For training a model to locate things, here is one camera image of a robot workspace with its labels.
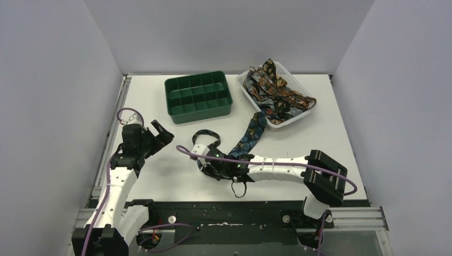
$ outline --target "green plastic organizer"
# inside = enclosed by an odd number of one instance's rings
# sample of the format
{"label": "green plastic organizer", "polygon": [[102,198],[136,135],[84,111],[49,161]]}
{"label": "green plastic organizer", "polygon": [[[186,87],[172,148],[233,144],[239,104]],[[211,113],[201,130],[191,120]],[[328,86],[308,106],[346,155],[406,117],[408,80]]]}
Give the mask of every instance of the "green plastic organizer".
{"label": "green plastic organizer", "polygon": [[165,81],[166,107],[175,124],[225,116],[232,97],[221,71],[181,76]]}

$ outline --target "white plastic basket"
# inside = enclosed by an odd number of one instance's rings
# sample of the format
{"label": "white plastic basket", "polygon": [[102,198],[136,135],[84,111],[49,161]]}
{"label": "white plastic basket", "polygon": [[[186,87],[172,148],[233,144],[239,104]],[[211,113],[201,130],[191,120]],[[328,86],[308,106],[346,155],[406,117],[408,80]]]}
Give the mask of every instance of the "white plastic basket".
{"label": "white plastic basket", "polygon": [[[276,62],[276,61],[274,61],[274,63],[276,65],[276,75],[277,75],[277,77],[284,78],[287,81],[287,87],[288,88],[290,88],[290,89],[292,89],[294,91],[300,92],[303,95],[306,95],[308,97],[312,97],[312,95],[301,85],[300,82],[298,82],[297,79],[295,79],[295,77],[289,71],[287,71],[287,69],[283,65],[281,65],[281,63]],[[257,111],[261,111],[261,109],[256,104],[256,102],[254,102],[253,98],[251,98],[251,96],[248,94],[248,92],[246,92],[246,89],[243,88],[243,81],[245,80],[245,77],[246,77],[247,74],[248,74],[248,71],[245,71],[242,74],[238,75],[237,78],[236,78],[236,82],[239,85],[240,89],[245,94],[245,96],[248,98],[248,100],[254,106],[254,108]],[[293,118],[291,118],[291,119],[289,119],[289,120],[287,120],[285,122],[282,122],[280,124],[272,124],[270,122],[270,120],[267,119],[267,125],[270,127],[271,130],[276,130],[277,128],[281,128],[283,126],[286,126],[288,124],[291,124],[291,123],[301,119],[303,116],[306,116],[307,114],[311,113],[316,107],[317,107],[317,104],[313,108],[311,108],[311,109],[309,109],[309,110],[307,110],[307,111],[305,111],[305,112],[303,112],[303,113],[301,113],[301,114],[299,114],[297,116],[294,116]]]}

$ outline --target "divided compartment box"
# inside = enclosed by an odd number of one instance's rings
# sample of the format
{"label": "divided compartment box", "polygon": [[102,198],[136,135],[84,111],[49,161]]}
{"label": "divided compartment box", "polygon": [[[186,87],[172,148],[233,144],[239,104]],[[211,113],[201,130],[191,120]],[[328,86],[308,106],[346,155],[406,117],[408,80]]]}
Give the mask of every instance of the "divided compartment box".
{"label": "divided compartment box", "polygon": [[[308,97],[313,97],[315,98],[315,96],[312,96],[311,93],[309,93],[304,87],[303,85],[301,85],[301,83],[279,62],[273,61],[276,65],[276,75],[277,77],[282,77],[287,81],[287,87],[297,91],[297,92],[301,92],[303,95],[306,95]],[[248,94],[248,92],[246,91],[245,88],[243,88],[243,81],[245,80],[245,77],[248,75],[248,71],[243,72],[242,74],[238,75],[236,77],[236,82],[239,85],[240,89],[243,91],[243,93],[245,94],[245,96],[248,98],[248,100],[251,102],[251,104],[253,105],[253,107],[257,110],[257,111],[261,111],[261,109],[259,108],[259,106],[256,104],[256,102],[254,102],[253,98],[251,98],[251,96]],[[309,109],[308,111],[305,111],[297,116],[294,116],[293,118],[280,123],[280,124],[272,124],[270,122],[270,120],[267,119],[267,127],[270,130],[276,130],[278,128],[281,128],[283,126],[286,126],[288,124],[291,124],[297,120],[299,120],[300,118],[306,116],[307,114],[311,113],[314,109],[317,108],[317,105],[319,104],[319,102],[317,101],[317,104]]]}
{"label": "divided compartment box", "polygon": [[165,81],[166,107],[175,124],[231,113],[232,97],[222,71]]}

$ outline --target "gray wall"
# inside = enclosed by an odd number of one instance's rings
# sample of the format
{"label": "gray wall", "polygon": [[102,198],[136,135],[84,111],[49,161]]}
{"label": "gray wall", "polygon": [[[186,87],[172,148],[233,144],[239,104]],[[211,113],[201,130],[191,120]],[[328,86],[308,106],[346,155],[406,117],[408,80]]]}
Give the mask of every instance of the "gray wall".
{"label": "gray wall", "polygon": [[63,255],[120,81],[82,0],[0,1],[1,255]]}
{"label": "gray wall", "polygon": [[85,0],[124,73],[332,74],[374,0]]}
{"label": "gray wall", "polygon": [[334,89],[395,255],[452,252],[452,2],[377,0]]}

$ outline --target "white table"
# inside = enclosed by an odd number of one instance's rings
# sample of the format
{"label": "white table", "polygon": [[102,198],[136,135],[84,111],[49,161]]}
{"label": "white table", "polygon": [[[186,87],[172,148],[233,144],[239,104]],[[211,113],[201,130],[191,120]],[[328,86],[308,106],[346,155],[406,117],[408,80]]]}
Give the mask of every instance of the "white table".
{"label": "white table", "polygon": [[[242,138],[255,109],[238,87],[237,75],[226,75],[233,105],[231,114],[217,118],[176,125],[166,110],[164,81],[176,75],[134,75],[128,88],[124,107],[135,108],[144,116],[146,126],[156,119],[175,135],[173,142],[146,160],[138,181],[129,194],[133,199],[154,201],[285,201],[303,200],[309,190],[303,184],[283,181],[248,183],[245,197],[234,197],[230,181],[216,181],[205,176],[188,156],[179,153],[176,145],[191,149],[191,137],[201,129],[210,129],[221,136],[219,149],[228,153]],[[266,129],[251,154],[270,157],[298,157],[311,149],[320,149],[348,169],[348,178],[356,183],[358,192],[345,200],[367,199],[352,148],[345,131],[332,85],[327,75],[295,75],[318,101],[318,107],[301,120],[277,131]],[[124,112],[123,118],[131,113]],[[113,147],[122,142],[119,127]],[[235,184],[238,195],[242,184]],[[351,190],[347,184],[346,191]]]}

